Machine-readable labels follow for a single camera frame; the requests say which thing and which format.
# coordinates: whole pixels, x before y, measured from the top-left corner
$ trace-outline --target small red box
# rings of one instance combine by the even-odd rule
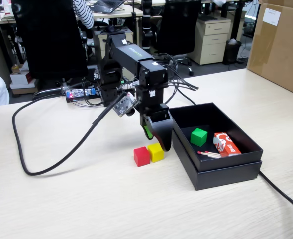
[[[239,149],[235,146],[235,144],[231,141],[226,133],[215,133],[213,144],[217,148],[221,157],[241,154]]]
[[[134,160],[138,167],[150,164],[151,155],[146,147],[134,150]]]

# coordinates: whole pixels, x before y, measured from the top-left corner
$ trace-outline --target open box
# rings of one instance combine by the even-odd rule
[[[174,119],[173,147],[196,190],[255,179],[261,167],[263,150],[214,103],[171,108]],[[191,133],[207,131],[202,147],[192,143]],[[215,133],[225,132],[241,154],[209,158],[198,151],[218,153],[213,144]]]

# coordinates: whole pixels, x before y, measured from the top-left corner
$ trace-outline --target cardboard box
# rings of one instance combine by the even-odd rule
[[[293,8],[293,0],[259,0],[260,4],[272,4],[277,6],[286,6]]]
[[[29,84],[10,84],[10,88],[12,89],[25,89],[25,88],[35,88],[38,85],[37,79],[32,79]]]
[[[293,0],[260,0],[247,68],[293,92]]]
[[[35,93],[37,91],[38,91],[38,88],[37,87],[34,87],[34,88],[23,88],[23,89],[12,89],[12,92],[14,93],[14,95]]]
[[[28,71],[13,72],[10,77],[13,84],[29,84],[32,80],[31,74]]]

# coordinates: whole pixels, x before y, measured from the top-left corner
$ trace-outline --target circuit board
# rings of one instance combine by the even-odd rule
[[[136,106],[138,101],[134,96],[128,92],[114,107],[115,112],[122,117],[127,112],[129,112],[134,106]]]

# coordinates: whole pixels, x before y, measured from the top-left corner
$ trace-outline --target striped sleeve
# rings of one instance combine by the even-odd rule
[[[73,9],[78,19],[87,28],[91,29],[94,24],[93,13],[84,0],[73,0]]]

